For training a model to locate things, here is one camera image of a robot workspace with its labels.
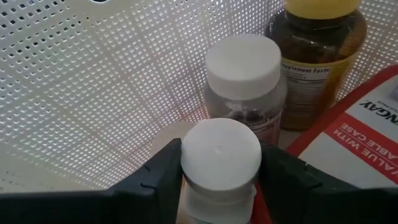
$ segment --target yellow bottle cap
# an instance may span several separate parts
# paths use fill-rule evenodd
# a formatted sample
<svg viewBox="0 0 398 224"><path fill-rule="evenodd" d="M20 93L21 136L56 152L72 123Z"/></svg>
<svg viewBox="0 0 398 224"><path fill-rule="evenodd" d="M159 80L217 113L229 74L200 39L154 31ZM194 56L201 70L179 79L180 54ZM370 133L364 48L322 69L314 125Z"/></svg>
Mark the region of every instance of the yellow bottle cap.
<svg viewBox="0 0 398 224"><path fill-rule="evenodd" d="M361 0L286 0L285 9L306 19L335 19L355 11Z"/></svg>

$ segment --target white plastic bottle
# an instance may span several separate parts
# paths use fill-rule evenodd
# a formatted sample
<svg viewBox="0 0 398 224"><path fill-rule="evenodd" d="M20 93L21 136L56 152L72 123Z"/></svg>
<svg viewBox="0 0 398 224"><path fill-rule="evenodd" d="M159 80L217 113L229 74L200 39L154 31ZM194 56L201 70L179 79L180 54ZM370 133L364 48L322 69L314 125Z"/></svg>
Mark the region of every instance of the white plastic bottle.
<svg viewBox="0 0 398 224"><path fill-rule="evenodd" d="M201 224L249 223L260 163L259 140L247 126L227 118L200 121L182 141L187 213Z"/></svg>

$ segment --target white perforated plastic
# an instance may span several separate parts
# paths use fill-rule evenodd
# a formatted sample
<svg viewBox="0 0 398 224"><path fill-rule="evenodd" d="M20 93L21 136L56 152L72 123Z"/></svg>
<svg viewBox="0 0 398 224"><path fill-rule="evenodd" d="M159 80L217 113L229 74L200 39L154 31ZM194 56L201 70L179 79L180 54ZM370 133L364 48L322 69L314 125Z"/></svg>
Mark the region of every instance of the white perforated plastic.
<svg viewBox="0 0 398 224"><path fill-rule="evenodd" d="M262 34L277 0L0 0L0 192L107 188L170 123L197 122L204 56ZM365 0L369 38L338 97L397 62L398 2Z"/></svg>

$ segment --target bottle label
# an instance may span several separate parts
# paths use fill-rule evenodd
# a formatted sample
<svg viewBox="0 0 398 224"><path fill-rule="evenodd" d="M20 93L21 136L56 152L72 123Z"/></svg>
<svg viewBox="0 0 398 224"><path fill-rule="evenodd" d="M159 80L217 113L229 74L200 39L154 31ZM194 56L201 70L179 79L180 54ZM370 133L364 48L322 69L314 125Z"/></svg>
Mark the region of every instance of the bottle label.
<svg viewBox="0 0 398 224"><path fill-rule="evenodd" d="M286 76L288 86L284 113L309 118L315 115L319 106L330 104L352 59L348 57L332 63L311 64L283 58L281 72Z"/></svg>
<svg viewBox="0 0 398 224"><path fill-rule="evenodd" d="M256 134L256 136L266 143L277 145L279 139L280 117L282 110L259 122L247 123L246 125Z"/></svg>

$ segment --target bottle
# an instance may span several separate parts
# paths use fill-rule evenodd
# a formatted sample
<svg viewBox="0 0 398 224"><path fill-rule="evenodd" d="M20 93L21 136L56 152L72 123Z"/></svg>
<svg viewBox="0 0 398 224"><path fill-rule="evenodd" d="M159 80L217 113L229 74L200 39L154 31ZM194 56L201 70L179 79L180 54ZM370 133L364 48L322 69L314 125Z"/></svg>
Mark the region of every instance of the bottle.
<svg viewBox="0 0 398 224"><path fill-rule="evenodd" d="M256 135L232 119L207 119L185 135L181 150L183 206L195 223L249 223L261 164Z"/></svg>
<svg viewBox="0 0 398 224"><path fill-rule="evenodd" d="M252 34L227 37L210 48L205 63L210 117L240 121L276 145L287 86L275 42Z"/></svg>
<svg viewBox="0 0 398 224"><path fill-rule="evenodd" d="M282 51L288 95L282 128L308 129L336 90L366 37L360 0L286 0L266 28Z"/></svg>

